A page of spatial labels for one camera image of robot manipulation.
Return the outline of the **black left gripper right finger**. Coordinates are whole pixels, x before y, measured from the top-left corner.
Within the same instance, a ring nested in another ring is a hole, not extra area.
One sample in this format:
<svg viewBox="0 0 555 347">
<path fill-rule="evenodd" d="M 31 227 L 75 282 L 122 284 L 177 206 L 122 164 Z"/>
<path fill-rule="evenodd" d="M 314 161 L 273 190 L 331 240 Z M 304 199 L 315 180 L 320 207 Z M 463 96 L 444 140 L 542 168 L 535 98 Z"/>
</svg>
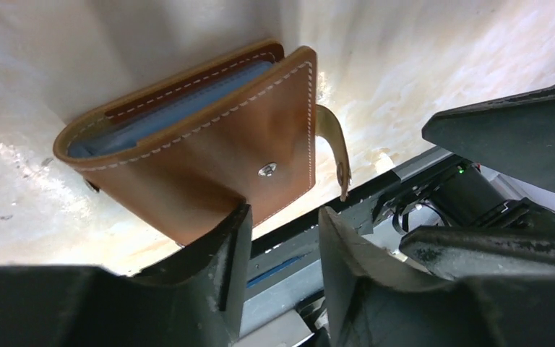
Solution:
<svg viewBox="0 0 555 347">
<path fill-rule="evenodd" d="M 555 275 L 445 280 L 318 213 L 332 346 L 555 346 Z"/>
</svg>

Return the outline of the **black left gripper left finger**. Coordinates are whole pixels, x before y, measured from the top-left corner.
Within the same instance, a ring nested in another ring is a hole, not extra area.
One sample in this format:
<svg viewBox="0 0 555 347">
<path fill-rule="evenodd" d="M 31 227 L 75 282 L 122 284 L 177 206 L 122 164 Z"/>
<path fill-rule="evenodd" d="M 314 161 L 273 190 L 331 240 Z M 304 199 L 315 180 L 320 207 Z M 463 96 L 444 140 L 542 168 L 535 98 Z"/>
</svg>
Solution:
<svg viewBox="0 0 555 347">
<path fill-rule="evenodd" d="M 240 335 L 252 211 L 135 276 L 1 266 L 0 346 L 231 346 Z"/>
</svg>

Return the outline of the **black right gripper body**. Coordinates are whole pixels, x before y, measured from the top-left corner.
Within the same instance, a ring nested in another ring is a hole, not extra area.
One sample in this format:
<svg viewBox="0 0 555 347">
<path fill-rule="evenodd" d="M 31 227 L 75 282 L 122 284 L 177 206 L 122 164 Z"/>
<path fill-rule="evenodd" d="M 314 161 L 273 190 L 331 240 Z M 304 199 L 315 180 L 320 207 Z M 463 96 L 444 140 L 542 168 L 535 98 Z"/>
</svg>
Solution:
<svg viewBox="0 0 555 347">
<path fill-rule="evenodd" d="M 392 227 L 400 235 L 555 235 L 555 212 L 505 197 L 477 164 L 450 158 L 403 182 L 392 199 Z"/>
</svg>

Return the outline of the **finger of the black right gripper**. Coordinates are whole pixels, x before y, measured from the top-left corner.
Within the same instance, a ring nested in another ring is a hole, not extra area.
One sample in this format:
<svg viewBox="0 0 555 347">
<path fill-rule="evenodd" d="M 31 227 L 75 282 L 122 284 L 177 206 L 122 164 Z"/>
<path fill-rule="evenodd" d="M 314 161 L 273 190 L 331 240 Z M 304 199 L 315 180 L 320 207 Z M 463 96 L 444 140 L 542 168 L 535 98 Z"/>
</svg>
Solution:
<svg viewBox="0 0 555 347">
<path fill-rule="evenodd" d="M 421 136 L 555 193 L 555 85 L 438 112 Z"/>
<path fill-rule="evenodd" d="M 555 233 L 516 228 L 421 226 L 400 251 L 447 280 L 478 275 L 555 275 Z"/>
</svg>

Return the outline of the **brown leather card holder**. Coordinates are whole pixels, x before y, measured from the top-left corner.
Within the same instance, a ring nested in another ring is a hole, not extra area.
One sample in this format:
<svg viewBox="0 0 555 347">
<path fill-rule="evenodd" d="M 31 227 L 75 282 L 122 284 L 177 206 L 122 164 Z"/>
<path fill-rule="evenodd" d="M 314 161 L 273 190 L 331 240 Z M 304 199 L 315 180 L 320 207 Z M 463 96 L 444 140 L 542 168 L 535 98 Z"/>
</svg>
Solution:
<svg viewBox="0 0 555 347">
<path fill-rule="evenodd" d="M 351 180 L 337 117 L 317 103 L 317 53 L 263 40 L 80 116 L 54 155 L 181 246 L 237 205 L 257 226 L 316 182 L 315 139 L 330 145 L 345 200 Z"/>
</svg>

